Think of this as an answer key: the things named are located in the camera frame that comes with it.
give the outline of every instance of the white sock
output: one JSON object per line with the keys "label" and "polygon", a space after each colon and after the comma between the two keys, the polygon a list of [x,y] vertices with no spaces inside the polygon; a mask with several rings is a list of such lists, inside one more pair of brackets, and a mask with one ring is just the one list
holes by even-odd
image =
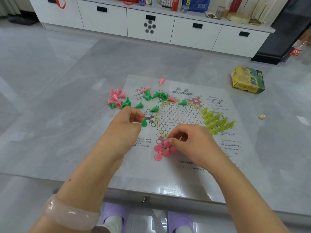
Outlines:
{"label": "white sock", "polygon": [[122,220],[123,218],[121,216],[110,216],[106,218],[104,224],[100,225],[100,227],[106,227],[110,233],[121,233]]}
{"label": "white sock", "polygon": [[192,233],[192,231],[189,227],[178,227],[175,233]]}

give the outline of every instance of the yellow cardboard box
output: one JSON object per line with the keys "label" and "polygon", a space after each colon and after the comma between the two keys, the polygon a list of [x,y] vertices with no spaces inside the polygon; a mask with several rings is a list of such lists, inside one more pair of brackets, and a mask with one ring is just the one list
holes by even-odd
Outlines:
{"label": "yellow cardboard box", "polygon": [[260,94],[265,90],[262,72],[245,66],[236,66],[231,74],[232,86],[244,91]]}

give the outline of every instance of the left hand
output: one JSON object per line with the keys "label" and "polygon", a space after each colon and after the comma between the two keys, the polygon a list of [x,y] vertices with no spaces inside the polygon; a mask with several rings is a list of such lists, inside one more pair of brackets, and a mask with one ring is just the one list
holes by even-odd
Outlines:
{"label": "left hand", "polygon": [[120,166],[124,155],[133,147],[141,131],[144,113],[126,106],[110,122],[93,151],[105,155]]}

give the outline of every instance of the bracelet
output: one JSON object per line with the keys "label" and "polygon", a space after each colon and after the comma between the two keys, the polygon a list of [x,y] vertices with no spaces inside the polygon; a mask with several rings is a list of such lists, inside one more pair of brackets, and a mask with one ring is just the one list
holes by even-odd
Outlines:
{"label": "bracelet", "polygon": [[44,215],[56,221],[57,224],[77,231],[93,229],[100,217],[99,212],[88,212],[61,203],[55,195],[46,202]]}

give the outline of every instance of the red soda can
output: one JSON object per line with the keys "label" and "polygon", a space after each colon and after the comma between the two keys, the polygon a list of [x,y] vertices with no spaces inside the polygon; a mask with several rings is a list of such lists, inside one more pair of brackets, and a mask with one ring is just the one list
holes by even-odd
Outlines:
{"label": "red soda can", "polygon": [[173,0],[172,11],[174,11],[174,12],[178,11],[178,4],[179,4],[179,0]]}

